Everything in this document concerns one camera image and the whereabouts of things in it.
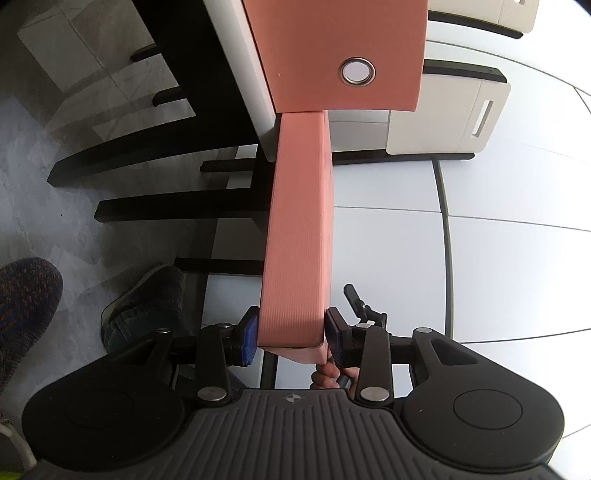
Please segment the person's hand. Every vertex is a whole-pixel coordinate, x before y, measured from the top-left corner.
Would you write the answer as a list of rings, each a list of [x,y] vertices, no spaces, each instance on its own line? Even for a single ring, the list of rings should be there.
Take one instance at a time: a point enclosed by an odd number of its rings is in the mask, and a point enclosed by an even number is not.
[[[360,369],[351,367],[339,369],[334,363],[328,362],[324,365],[315,366],[315,371],[311,374],[311,390],[339,389],[338,379],[342,375],[349,377],[349,398],[356,395],[356,386],[358,385]]]

